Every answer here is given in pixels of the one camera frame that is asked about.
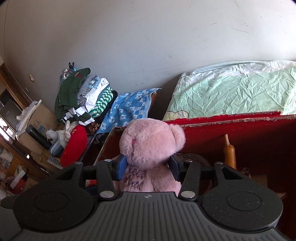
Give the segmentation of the pink teddy bear plush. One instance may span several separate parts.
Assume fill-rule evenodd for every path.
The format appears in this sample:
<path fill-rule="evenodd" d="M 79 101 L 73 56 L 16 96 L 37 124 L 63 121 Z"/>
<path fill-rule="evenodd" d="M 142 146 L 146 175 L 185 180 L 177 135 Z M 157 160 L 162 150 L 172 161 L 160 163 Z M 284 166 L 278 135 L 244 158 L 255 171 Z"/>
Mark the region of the pink teddy bear plush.
<path fill-rule="evenodd" d="M 179 125 L 161 120 L 141 118 L 129 122 L 120 138 L 120 153 L 128 166 L 120 181 L 121 192 L 174 192 L 181 189 L 168 166 L 170 156 L 185 145 L 184 130 Z"/>

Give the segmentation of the red plush cushion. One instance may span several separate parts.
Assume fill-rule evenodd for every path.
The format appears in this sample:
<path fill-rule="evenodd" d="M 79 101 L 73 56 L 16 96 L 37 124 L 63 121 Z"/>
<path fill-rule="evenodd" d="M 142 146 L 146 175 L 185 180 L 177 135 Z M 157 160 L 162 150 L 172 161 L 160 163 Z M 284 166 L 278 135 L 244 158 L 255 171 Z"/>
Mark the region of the red plush cushion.
<path fill-rule="evenodd" d="M 63 168 L 77 162 L 87 148 L 87 133 L 84 126 L 76 126 L 71 132 L 69 142 L 64 149 L 60 163 Z"/>

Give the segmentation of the brown wooden bottle-shaped toy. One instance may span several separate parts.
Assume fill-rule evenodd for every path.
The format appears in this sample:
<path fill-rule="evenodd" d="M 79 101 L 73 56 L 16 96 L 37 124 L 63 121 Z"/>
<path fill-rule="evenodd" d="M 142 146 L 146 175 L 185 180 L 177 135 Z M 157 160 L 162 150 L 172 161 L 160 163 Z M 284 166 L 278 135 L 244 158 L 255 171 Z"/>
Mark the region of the brown wooden bottle-shaped toy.
<path fill-rule="evenodd" d="M 226 165 L 232 167 L 233 169 L 237 169 L 235 148 L 233 145 L 230 144 L 227 134 L 224 135 L 224 142 L 225 142 L 225 146 L 224 146 L 224 150 L 223 150 L 224 157 L 225 157 L 224 163 Z"/>

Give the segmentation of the blue floral towel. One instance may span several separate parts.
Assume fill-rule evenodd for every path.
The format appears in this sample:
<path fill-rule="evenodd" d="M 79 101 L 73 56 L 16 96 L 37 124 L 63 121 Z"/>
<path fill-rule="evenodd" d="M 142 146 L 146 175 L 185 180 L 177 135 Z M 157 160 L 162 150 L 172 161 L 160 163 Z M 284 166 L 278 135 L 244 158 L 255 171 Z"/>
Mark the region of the blue floral towel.
<path fill-rule="evenodd" d="M 109 133 L 114 127 L 124 127 L 132 120 L 147 118 L 152 104 L 152 94 L 158 90 L 159 88 L 150 88 L 119 95 L 97 133 Z"/>

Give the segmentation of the pile of folded clothes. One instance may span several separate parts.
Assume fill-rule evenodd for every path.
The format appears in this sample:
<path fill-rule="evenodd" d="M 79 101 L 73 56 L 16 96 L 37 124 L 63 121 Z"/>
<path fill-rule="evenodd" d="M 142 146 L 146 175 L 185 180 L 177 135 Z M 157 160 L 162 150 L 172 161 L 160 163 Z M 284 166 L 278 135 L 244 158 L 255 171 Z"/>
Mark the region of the pile of folded clothes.
<path fill-rule="evenodd" d="M 55 115 L 61 123 L 87 126 L 101 123 L 117 98 L 106 78 L 91 74 L 90 68 L 64 69 L 55 100 Z"/>

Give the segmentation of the red cardboard box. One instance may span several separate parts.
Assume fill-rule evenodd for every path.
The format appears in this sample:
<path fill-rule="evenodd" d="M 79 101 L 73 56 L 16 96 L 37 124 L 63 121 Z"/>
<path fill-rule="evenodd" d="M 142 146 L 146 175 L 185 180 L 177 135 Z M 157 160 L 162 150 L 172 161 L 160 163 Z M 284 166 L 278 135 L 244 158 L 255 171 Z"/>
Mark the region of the red cardboard box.
<path fill-rule="evenodd" d="M 175 154 L 198 154 L 210 164 L 224 160 L 224 135 L 235 148 L 237 168 L 266 174 L 276 180 L 276 190 L 285 189 L 285 170 L 290 151 L 295 150 L 295 116 L 278 113 L 220 115 L 210 118 L 164 121 L 183 128 L 186 142 Z M 98 160 L 120 153 L 119 141 L 126 128 L 114 128 L 107 137 Z"/>

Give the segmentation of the brown cardboard box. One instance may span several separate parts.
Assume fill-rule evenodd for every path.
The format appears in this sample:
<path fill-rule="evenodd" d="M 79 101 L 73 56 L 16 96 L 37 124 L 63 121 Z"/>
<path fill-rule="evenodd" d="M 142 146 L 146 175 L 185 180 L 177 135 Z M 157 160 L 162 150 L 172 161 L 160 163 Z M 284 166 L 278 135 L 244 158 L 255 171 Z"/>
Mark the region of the brown cardboard box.
<path fill-rule="evenodd" d="M 37 109 L 30 116 L 27 127 L 29 125 L 32 125 L 42 136 L 46 137 L 46 131 L 50 129 L 56 130 L 59 123 L 56 120 L 56 116 L 52 114 L 42 103 L 40 103 Z M 22 133 L 18 137 L 18 142 L 39 156 L 45 149 L 27 132 Z"/>

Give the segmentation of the wooden shelf cabinet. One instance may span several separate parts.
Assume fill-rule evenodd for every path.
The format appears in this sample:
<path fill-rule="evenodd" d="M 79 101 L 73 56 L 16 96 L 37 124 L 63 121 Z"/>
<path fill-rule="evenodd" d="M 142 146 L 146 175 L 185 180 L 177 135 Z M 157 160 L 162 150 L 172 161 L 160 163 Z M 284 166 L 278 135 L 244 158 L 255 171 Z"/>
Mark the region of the wooden shelf cabinet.
<path fill-rule="evenodd" d="M 13 156 L 12 163 L 9 167 L 8 173 L 14 174 L 18 165 L 23 165 L 27 170 L 27 175 L 35 181 L 41 181 L 49 174 L 43 167 L 38 164 L 32 157 L 28 148 L 24 147 L 16 139 L 16 124 L 18 121 L 16 117 L 20 115 L 32 101 L 21 89 L 20 85 L 16 82 L 7 66 L 1 64 L 1 118 L 12 129 L 13 134 L 9 136 L 8 140 L 1 137 L 1 144 Z"/>

